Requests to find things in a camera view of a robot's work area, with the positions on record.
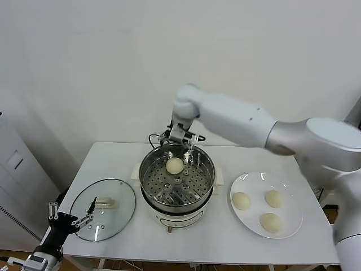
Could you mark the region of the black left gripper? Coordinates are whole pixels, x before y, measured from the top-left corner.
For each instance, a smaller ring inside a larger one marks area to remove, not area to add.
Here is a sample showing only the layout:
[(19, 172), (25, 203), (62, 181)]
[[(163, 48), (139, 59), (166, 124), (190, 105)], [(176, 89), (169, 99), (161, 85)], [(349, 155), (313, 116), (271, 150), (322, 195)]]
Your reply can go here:
[(77, 226), (85, 226), (93, 220), (97, 197), (90, 204), (86, 215), (77, 218), (67, 213), (58, 213), (58, 203), (49, 202), (49, 224), (50, 232), (41, 244), (41, 247), (51, 250), (60, 250), (68, 235), (78, 232)]

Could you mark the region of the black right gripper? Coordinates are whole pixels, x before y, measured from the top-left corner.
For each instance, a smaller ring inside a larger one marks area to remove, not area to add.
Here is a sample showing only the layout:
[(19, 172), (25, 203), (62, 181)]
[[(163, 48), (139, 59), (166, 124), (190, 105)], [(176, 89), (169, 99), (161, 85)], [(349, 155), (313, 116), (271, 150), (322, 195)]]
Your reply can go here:
[(192, 150), (194, 141), (192, 139), (192, 133), (189, 132), (189, 123), (180, 123), (174, 120), (170, 123), (170, 128), (167, 128), (162, 134), (159, 135), (159, 145), (162, 146), (165, 143), (183, 142), (183, 147), (186, 151)]

